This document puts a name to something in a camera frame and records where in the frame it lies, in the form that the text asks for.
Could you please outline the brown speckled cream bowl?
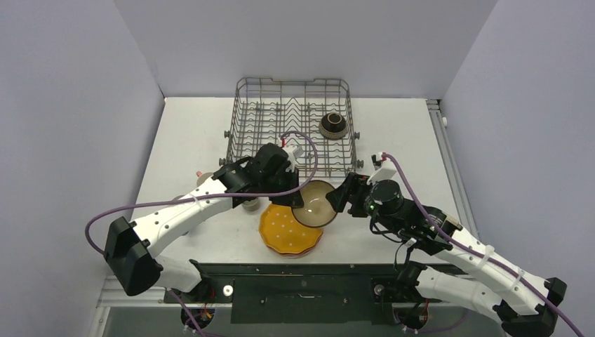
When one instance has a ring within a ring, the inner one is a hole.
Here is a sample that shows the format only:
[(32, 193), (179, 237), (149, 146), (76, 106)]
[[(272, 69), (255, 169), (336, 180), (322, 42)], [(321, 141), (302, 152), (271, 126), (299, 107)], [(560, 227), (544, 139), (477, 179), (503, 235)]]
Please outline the brown speckled cream bowl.
[(326, 195), (332, 192), (334, 187), (323, 180), (312, 180), (300, 190), (303, 207), (292, 210), (293, 217), (301, 225), (310, 228), (321, 228), (330, 224), (336, 217)]

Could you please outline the dark patterned cream bowl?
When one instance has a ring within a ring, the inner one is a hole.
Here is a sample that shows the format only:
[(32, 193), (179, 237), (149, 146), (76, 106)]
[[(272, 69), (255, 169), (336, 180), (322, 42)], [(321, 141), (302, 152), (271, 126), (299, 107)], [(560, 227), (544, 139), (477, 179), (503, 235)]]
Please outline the dark patterned cream bowl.
[(326, 139), (337, 140), (348, 132), (346, 119), (338, 112), (329, 112), (319, 122), (319, 133)]

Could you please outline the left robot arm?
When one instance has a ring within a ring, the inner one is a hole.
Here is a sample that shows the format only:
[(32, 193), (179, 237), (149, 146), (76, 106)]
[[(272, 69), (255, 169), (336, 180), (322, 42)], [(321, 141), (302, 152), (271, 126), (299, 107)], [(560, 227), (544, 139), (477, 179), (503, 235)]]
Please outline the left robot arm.
[(153, 286), (177, 289), (193, 302), (204, 300), (209, 282), (195, 261), (161, 256), (177, 238), (219, 213), (245, 201), (266, 197), (272, 203), (300, 208), (304, 202), (297, 188), (299, 145), (263, 145), (253, 157), (225, 164), (206, 174), (202, 184), (149, 215), (114, 220), (108, 229), (104, 259), (128, 296)]

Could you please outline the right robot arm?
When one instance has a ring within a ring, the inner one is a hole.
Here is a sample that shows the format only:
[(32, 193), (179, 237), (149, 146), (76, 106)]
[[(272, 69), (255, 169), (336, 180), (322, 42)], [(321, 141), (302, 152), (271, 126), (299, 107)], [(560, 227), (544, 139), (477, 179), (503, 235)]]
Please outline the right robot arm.
[(374, 233), (395, 234), (407, 252), (419, 249), (470, 275), (463, 279), (405, 259), (396, 268), (400, 297), (459, 305), (493, 319), (510, 336), (554, 333), (567, 289), (563, 281), (524, 272), (482, 244), (457, 219), (406, 199), (396, 181), (370, 183), (367, 176), (350, 173), (326, 199), (336, 212), (350, 204), (348, 214), (369, 218)]

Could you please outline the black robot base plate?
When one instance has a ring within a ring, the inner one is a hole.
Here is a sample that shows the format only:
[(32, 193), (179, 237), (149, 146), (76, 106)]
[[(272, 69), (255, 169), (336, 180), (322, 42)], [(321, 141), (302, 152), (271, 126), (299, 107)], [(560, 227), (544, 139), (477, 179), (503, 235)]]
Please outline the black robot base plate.
[(389, 321), (392, 306), (424, 303), (413, 287), (397, 282), (391, 264), (203, 263), (196, 290), (176, 289), (188, 306), (229, 309), (233, 324), (301, 324)]

